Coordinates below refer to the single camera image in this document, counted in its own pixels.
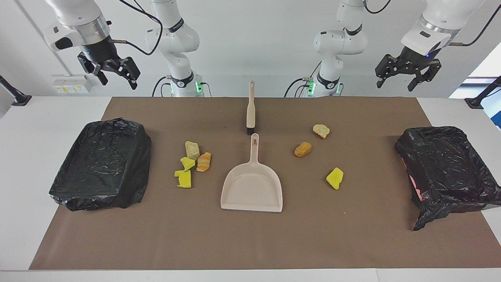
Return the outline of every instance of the black stand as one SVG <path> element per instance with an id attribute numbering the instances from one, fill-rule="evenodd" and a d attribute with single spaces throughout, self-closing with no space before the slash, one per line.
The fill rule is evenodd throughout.
<path id="1" fill-rule="evenodd" d="M 493 81 L 487 88 L 482 91 L 477 97 L 475 98 L 465 98 L 464 100 L 468 104 L 468 106 L 472 109 L 483 109 L 482 105 L 482 100 L 487 97 L 494 89 L 498 88 L 501 86 L 501 76 L 496 78 L 495 81 Z"/>
<path id="2" fill-rule="evenodd" d="M 31 95 L 24 95 L 21 91 L 15 89 L 0 75 L 0 84 L 14 97 L 14 103 L 11 106 L 24 106 L 31 99 Z"/>

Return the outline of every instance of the trash bag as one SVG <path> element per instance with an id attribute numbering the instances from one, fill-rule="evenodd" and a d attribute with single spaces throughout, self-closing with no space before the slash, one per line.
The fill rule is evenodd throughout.
<path id="1" fill-rule="evenodd" d="M 461 129 L 409 128 L 395 149 L 407 168 L 412 202 L 421 209 L 414 231 L 449 213 L 501 205 L 500 187 Z"/>
<path id="2" fill-rule="evenodd" d="M 91 122 L 73 143 L 49 195 L 71 211 L 127 208 L 143 198 L 150 157 L 143 125 L 122 118 Z"/>

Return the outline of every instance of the yellow sponge piece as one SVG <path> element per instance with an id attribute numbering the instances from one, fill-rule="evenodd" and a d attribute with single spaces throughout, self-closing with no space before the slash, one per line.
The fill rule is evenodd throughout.
<path id="1" fill-rule="evenodd" d="M 187 171 L 195 166 L 195 160 L 189 159 L 187 157 L 181 158 L 180 161 L 184 166 L 184 171 Z"/>
<path id="2" fill-rule="evenodd" d="M 332 188 L 338 190 L 339 184 L 343 181 L 343 171 L 339 168 L 335 168 L 328 176 L 327 182 L 332 186 Z"/>
<path id="3" fill-rule="evenodd" d="M 175 171 L 174 177 L 179 178 L 179 185 L 177 185 L 178 187 L 191 188 L 191 170 L 188 169 L 187 171 Z"/>

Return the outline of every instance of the food piece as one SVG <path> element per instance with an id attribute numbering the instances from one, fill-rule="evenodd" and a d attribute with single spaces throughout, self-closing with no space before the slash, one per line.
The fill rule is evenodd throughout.
<path id="1" fill-rule="evenodd" d="M 323 139 L 325 139 L 327 135 L 331 132 L 331 130 L 323 124 L 316 124 L 315 126 L 313 126 L 313 131 L 316 134 L 320 135 Z"/>
<path id="2" fill-rule="evenodd" d="M 178 177 L 179 185 L 181 188 L 191 188 L 191 170 L 175 171 L 174 177 Z"/>
<path id="3" fill-rule="evenodd" d="M 312 145 L 308 142 L 303 142 L 294 150 L 294 155 L 298 158 L 306 156 L 312 150 Z"/>
<path id="4" fill-rule="evenodd" d="M 327 182 L 332 186 L 332 188 L 338 190 L 339 184 L 343 181 L 343 171 L 339 168 L 335 168 L 328 176 Z"/>
<path id="5" fill-rule="evenodd" d="M 204 153 L 198 157 L 198 165 L 196 171 L 204 172 L 210 168 L 210 157 L 212 155 L 209 152 Z"/>
<path id="6" fill-rule="evenodd" d="M 189 159 L 196 160 L 198 156 L 200 155 L 200 149 L 198 148 L 198 144 L 190 141 L 186 141 L 184 143 L 184 146 L 186 147 L 186 156 Z"/>
<path id="7" fill-rule="evenodd" d="M 180 161 L 183 164 L 184 171 L 187 171 L 195 166 L 195 161 L 192 159 L 188 159 L 187 157 L 182 157 Z"/>

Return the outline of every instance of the beige dustpan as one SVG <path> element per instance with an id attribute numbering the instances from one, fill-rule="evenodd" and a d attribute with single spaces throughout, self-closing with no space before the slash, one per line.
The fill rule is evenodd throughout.
<path id="1" fill-rule="evenodd" d="M 250 139 L 250 161 L 234 167 L 226 176 L 221 208 L 227 210 L 281 212 L 282 186 L 278 175 L 258 162 L 259 135 Z"/>

